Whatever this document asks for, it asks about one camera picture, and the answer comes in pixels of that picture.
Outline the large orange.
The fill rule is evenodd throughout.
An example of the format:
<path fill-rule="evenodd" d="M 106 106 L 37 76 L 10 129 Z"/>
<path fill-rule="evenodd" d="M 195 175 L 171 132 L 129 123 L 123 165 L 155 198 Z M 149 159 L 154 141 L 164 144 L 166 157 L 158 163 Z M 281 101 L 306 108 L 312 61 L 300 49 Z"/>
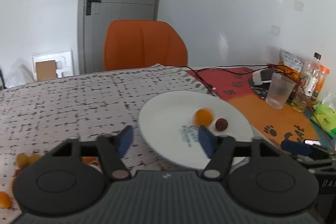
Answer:
<path fill-rule="evenodd" d="M 81 162 L 87 165 L 98 165 L 98 158 L 91 156 L 83 156 L 81 157 Z"/>

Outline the small red fruit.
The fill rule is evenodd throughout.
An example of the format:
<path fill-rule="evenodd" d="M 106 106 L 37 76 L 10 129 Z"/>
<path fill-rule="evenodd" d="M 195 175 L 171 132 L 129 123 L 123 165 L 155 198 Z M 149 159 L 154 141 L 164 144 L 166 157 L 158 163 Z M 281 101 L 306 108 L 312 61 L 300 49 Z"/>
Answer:
<path fill-rule="evenodd" d="M 216 122 L 215 122 L 215 128 L 217 131 L 225 131 L 228 128 L 228 121 L 224 118 L 219 118 Z"/>

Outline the medium orange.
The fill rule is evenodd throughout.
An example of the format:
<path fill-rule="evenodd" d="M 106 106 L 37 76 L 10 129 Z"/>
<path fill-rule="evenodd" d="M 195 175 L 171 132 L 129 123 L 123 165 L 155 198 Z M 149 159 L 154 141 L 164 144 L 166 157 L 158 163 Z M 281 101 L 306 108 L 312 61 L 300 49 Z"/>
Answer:
<path fill-rule="evenodd" d="M 209 127 L 214 121 L 214 112 L 209 108 L 202 108 L 195 112 L 193 116 L 193 124 L 195 126 Z"/>

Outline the small red apple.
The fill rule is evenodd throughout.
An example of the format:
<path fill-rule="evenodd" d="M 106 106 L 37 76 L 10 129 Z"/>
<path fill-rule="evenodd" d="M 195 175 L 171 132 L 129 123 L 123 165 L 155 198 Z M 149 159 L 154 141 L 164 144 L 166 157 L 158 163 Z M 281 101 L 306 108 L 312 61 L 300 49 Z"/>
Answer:
<path fill-rule="evenodd" d="M 22 172 L 23 169 L 17 169 L 14 173 L 14 177 L 17 177 L 21 172 Z"/>

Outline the white ceramic bowl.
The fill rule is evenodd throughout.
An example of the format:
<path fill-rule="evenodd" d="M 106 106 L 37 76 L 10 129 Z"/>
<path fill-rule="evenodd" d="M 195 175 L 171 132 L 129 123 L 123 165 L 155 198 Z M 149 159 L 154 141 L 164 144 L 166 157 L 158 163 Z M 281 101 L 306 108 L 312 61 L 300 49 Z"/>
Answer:
<path fill-rule="evenodd" d="M 150 148 L 165 160 L 188 169 L 201 170 L 209 158 L 198 141 L 194 114 L 210 109 L 215 119 L 224 118 L 228 128 L 222 133 L 237 141 L 250 141 L 253 129 L 246 117 L 226 101 L 211 95 L 177 91 L 155 96 L 144 104 L 138 116 L 138 128 Z"/>

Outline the orange red table mat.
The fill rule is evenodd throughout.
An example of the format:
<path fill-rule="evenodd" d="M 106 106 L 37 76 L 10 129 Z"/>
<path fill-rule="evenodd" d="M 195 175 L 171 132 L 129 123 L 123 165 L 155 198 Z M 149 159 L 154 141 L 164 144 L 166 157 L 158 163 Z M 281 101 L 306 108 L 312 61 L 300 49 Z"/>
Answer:
<path fill-rule="evenodd" d="M 285 104 L 281 110 L 269 106 L 266 95 L 252 89 L 252 73 L 248 67 L 229 71 L 209 69 L 198 71 L 205 82 L 216 88 L 215 93 L 237 108 L 249 123 L 267 139 L 279 145 L 284 139 L 302 142 L 318 140 L 318 129 L 303 113 Z"/>

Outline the brown kiwi right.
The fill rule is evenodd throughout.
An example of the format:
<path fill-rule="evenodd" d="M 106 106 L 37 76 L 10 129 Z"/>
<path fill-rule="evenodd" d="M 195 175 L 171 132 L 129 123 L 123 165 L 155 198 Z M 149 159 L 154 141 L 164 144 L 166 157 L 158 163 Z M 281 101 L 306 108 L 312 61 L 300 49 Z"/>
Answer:
<path fill-rule="evenodd" d="M 29 165 L 32 165 L 33 163 L 35 163 L 36 161 L 38 161 L 41 158 L 41 155 L 38 153 L 32 153 L 29 156 Z"/>

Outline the brown kiwi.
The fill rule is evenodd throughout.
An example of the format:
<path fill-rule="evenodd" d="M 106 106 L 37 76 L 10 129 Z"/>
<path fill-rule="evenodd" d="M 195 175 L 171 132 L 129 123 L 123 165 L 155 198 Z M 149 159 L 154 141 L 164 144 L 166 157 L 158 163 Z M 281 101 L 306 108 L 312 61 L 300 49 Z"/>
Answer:
<path fill-rule="evenodd" d="M 19 169 L 24 169 L 30 164 L 29 157 L 25 153 L 19 153 L 16 157 L 16 163 Z"/>
<path fill-rule="evenodd" d="M 38 153 L 32 153 L 29 156 L 29 165 L 32 165 L 33 163 L 35 163 L 36 161 L 38 161 L 41 158 L 41 155 Z"/>

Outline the patterned white tablecloth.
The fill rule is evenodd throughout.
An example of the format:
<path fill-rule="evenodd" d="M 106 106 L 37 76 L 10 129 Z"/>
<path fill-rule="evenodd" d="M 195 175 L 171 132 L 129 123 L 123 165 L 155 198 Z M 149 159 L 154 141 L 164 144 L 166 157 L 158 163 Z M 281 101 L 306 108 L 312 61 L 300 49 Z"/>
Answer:
<path fill-rule="evenodd" d="M 1 91 L 1 191 L 13 193 L 17 154 L 43 155 L 67 138 L 92 141 L 136 127 L 142 105 L 170 91 L 207 89 L 183 69 L 155 65 Z"/>

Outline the black white power adapter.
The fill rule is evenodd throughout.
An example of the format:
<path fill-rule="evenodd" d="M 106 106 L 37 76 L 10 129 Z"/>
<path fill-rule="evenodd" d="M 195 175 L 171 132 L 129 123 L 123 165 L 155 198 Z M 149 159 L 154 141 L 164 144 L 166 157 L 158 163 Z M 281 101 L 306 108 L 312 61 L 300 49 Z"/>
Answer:
<path fill-rule="evenodd" d="M 261 86 L 263 84 L 271 83 L 272 76 L 275 70 L 272 68 L 262 69 L 252 73 L 252 81 L 255 86 Z"/>

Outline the white foam packaging board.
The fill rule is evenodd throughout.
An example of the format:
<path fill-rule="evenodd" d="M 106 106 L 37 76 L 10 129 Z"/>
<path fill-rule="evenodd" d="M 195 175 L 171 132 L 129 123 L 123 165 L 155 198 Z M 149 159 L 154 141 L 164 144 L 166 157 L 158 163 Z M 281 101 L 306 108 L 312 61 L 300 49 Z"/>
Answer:
<path fill-rule="evenodd" d="M 73 76 L 72 51 L 33 56 L 33 69 L 36 81 Z"/>

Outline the orange chair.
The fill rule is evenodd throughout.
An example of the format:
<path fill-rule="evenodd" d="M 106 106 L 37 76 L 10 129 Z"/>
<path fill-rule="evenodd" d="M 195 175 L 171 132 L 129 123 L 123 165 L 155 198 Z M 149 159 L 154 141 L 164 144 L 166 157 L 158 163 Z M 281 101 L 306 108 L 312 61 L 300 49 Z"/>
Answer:
<path fill-rule="evenodd" d="M 181 67 L 187 48 L 171 25 L 155 20 L 115 20 L 104 44 L 104 70 L 136 69 L 155 64 Z"/>

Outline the green tissue pack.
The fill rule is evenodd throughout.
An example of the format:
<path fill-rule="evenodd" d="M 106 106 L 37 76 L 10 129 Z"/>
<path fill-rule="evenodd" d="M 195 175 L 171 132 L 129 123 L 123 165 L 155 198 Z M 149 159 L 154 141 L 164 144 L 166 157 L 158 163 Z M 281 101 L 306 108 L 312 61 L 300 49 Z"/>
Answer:
<path fill-rule="evenodd" d="M 318 126 L 321 126 L 323 131 L 326 132 L 329 137 L 335 137 L 336 117 L 335 111 L 332 108 L 326 105 L 317 105 L 310 120 Z"/>

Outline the snack package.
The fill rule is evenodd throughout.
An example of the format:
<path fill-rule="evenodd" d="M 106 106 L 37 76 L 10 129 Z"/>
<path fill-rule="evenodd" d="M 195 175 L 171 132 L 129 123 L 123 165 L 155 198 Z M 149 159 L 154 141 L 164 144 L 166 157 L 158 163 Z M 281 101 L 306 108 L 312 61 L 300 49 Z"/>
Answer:
<path fill-rule="evenodd" d="M 287 75 L 293 78 L 300 77 L 304 64 L 303 58 L 280 49 L 278 65 Z"/>

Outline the small tangerine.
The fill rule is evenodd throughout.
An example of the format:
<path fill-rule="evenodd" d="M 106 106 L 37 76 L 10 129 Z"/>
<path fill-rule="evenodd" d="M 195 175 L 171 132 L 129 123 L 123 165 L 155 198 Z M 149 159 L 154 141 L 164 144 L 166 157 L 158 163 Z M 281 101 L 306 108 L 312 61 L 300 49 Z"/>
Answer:
<path fill-rule="evenodd" d="M 0 192 L 0 208 L 8 209 L 11 208 L 12 201 L 6 192 Z"/>

